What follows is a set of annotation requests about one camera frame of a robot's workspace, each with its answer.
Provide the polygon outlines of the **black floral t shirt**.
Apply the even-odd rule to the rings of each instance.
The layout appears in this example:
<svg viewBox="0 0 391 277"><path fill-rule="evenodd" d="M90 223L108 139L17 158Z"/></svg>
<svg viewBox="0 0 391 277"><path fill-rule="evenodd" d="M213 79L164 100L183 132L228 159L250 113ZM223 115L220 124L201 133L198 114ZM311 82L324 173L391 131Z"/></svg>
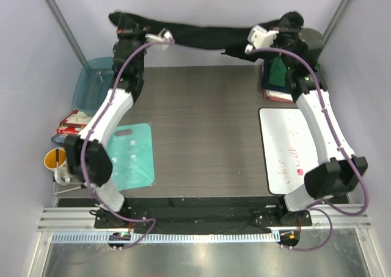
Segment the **black floral t shirt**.
<svg viewBox="0 0 391 277"><path fill-rule="evenodd" d="M163 28L168 29L180 46L201 49L201 50L221 50L222 54L255 62L258 59L268 60L277 56L276 53L255 53L246 54L247 37L251 28L248 27L218 27L218 26L195 26L183 23L170 23L164 21L144 18L140 15L115 11L109 14L109 21L112 23L113 13L125 13L140 24L150 28L148 33L157 34ZM260 23L260 26L268 29L268 22Z"/></svg>

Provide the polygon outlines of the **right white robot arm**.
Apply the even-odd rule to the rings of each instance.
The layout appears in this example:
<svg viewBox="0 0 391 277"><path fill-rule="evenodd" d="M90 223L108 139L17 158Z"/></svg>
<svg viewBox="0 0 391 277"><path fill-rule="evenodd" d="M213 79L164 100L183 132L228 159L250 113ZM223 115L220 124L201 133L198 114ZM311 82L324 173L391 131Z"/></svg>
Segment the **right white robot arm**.
<svg viewBox="0 0 391 277"><path fill-rule="evenodd" d="M287 12L270 28L277 31L272 47L279 50L287 69L285 85L307 122L318 157L318 166L305 174L304 183L280 199L276 218L289 225L297 219L298 212L352 192L363 182L368 162L356 156L346 142L333 113L327 85L316 69L323 50L322 34L305 28L298 12Z"/></svg>

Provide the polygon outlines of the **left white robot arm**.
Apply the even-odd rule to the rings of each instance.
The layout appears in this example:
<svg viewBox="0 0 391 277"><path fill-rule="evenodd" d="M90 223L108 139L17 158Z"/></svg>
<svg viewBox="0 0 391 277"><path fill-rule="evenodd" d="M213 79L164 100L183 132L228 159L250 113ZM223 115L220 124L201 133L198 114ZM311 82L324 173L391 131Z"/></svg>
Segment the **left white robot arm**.
<svg viewBox="0 0 391 277"><path fill-rule="evenodd" d="M130 212L124 196L112 180L113 165L108 142L144 86L144 58L149 27L134 15L112 12L109 21L116 27L118 41L113 46L113 80L104 102L92 120L77 135L65 138L68 172L82 182L109 212L116 227L129 223Z"/></svg>

